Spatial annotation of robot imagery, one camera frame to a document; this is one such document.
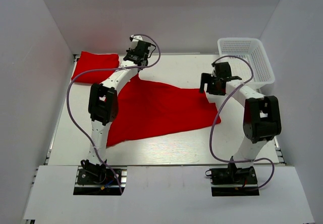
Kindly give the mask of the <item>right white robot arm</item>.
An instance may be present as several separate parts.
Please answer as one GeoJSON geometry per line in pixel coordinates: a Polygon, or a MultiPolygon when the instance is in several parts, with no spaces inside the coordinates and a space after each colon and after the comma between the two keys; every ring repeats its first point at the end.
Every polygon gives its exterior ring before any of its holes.
{"type": "Polygon", "coordinates": [[[248,83],[251,79],[244,81],[232,75],[228,62],[213,62],[212,66],[212,73],[201,75],[199,91],[226,96],[224,102],[234,98],[244,108],[244,138],[237,152],[225,160],[210,151],[213,158],[227,163],[224,176],[239,183],[251,172],[262,148],[282,131],[279,101],[275,96],[265,96],[250,88],[248,83]]]}

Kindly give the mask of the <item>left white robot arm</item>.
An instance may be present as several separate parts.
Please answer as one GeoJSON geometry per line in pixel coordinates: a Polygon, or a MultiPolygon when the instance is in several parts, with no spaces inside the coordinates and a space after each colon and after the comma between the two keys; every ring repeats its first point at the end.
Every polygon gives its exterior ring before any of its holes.
{"type": "Polygon", "coordinates": [[[88,112],[91,119],[91,140],[87,158],[81,166],[95,183],[106,179],[105,149],[112,122],[116,119],[119,105],[118,94],[122,88],[148,65],[150,47],[156,45],[135,37],[126,55],[107,79],[94,83],[90,89],[88,112]]]}

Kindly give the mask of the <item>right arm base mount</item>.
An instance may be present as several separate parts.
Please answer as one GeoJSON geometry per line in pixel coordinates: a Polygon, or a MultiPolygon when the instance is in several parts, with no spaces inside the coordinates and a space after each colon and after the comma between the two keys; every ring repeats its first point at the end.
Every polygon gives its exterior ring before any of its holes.
{"type": "Polygon", "coordinates": [[[212,197],[259,196],[254,167],[238,169],[213,168],[205,172],[210,178],[212,197]]]}

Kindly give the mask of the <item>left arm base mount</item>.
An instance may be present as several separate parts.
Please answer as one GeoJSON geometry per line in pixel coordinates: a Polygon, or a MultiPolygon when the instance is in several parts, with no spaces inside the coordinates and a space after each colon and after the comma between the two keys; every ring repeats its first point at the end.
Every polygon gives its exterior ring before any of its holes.
{"type": "Polygon", "coordinates": [[[74,185],[74,196],[121,196],[117,178],[110,169],[100,177],[79,168],[74,185]]]}

